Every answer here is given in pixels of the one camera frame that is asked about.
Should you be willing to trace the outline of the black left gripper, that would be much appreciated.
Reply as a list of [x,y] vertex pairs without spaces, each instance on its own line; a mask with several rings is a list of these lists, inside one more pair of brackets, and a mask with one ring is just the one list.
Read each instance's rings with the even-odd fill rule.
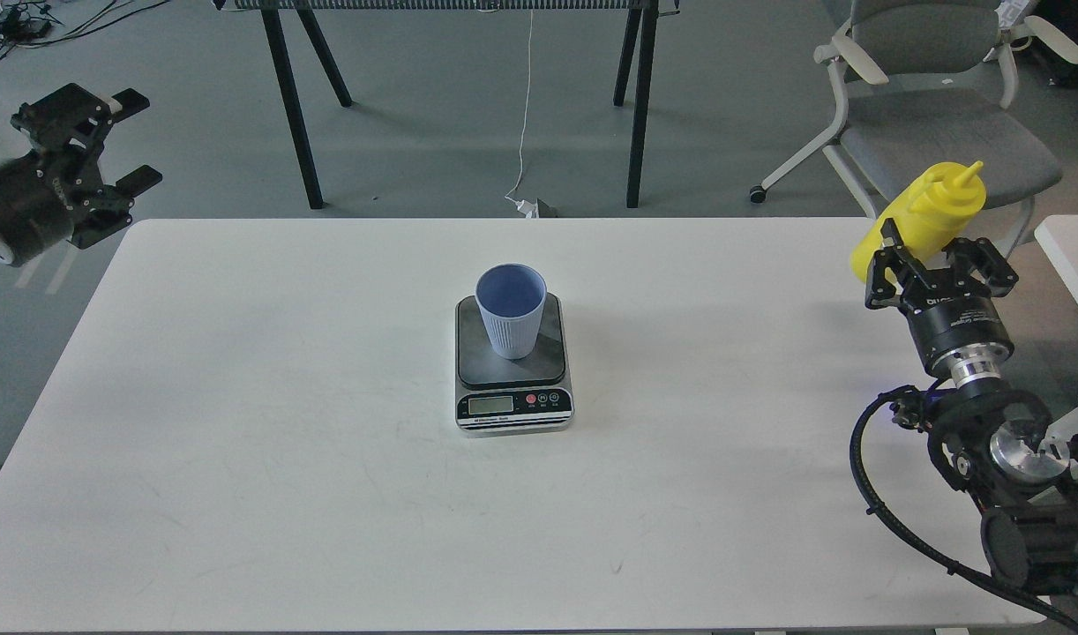
[[[26,134],[31,153],[0,164],[0,264],[19,268],[60,241],[88,249],[132,225],[136,197],[163,176],[143,165],[103,184],[96,157],[118,122],[151,102],[137,89],[99,97],[75,83],[34,103],[20,103],[10,119]],[[67,161],[85,162],[71,176]],[[39,168],[39,164],[54,164]]]

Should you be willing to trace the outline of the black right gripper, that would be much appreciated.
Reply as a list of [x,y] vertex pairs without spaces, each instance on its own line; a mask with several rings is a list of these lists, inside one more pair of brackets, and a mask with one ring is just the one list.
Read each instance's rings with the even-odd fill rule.
[[926,270],[902,240],[895,220],[883,221],[882,245],[867,264],[865,307],[898,307],[930,377],[971,385],[1001,381],[1014,353],[993,298],[1007,296],[1015,270],[985,237],[946,243],[946,268]]

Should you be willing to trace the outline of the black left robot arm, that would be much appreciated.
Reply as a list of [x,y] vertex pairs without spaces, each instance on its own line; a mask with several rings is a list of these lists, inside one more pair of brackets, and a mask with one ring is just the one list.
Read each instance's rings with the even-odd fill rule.
[[99,158],[113,125],[148,106],[137,89],[102,98],[75,83],[19,106],[11,126],[32,148],[0,164],[0,264],[19,268],[58,241],[88,249],[132,225],[133,202],[161,172],[143,165],[106,184]]

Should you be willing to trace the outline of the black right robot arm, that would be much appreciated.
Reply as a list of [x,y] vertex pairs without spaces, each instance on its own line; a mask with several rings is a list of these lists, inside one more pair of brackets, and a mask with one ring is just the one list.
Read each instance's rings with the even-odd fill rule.
[[[932,384],[879,394],[855,422],[849,469],[866,514],[946,574],[1078,634],[1078,433],[1053,437],[1044,401],[1003,378],[1014,343],[993,301],[1014,288],[1015,270],[985,238],[946,243],[946,265],[929,270],[893,220],[879,236],[865,306],[902,314]],[[883,502],[863,459],[865,429],[880,408],[924,434],[934,469],[975,503],[989,572],[946,557]]]

